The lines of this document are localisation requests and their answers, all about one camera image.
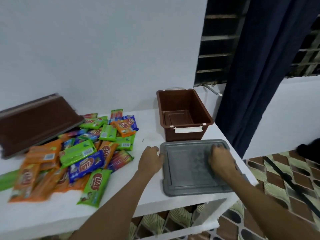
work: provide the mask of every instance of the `white handle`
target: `white handle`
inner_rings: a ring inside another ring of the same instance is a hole
[[[191,133],[191,132],[202,132],[202,125],[197,127],[186,127],[186,128],[176,128],[174,127],[175,133]]]

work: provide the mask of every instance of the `gray lid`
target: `gray lid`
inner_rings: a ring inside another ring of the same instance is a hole
[[[208,164],[212,145],[229,149],[224,140],[164,142],[163,191],[167,196],[228,193],[232,189],[215,176]]]

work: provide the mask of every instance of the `pile of packages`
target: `pile of packages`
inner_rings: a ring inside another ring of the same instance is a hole
[[[110,120],[86,114],[79,128],[31,147],[9,202],[45,201],[54,192],[81,190],[78,204],[98,207],[110,174],[134,159],[127,151],[138,127],[134,115],[122,116],[122,111],[112,110]]]

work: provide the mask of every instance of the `dark blue curtain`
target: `dark blue curtain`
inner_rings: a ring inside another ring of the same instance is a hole
[[[251,0],[216,117],[240,157],[319,13],[320,0]]]

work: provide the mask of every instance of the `person's right arm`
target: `person's right arm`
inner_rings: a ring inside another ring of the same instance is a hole
[[[299,220],[245,180],[227,149],[213,146],[209,162],[213,171],[238,195],[269,240],[320,239],[320,233],[310,224]]]

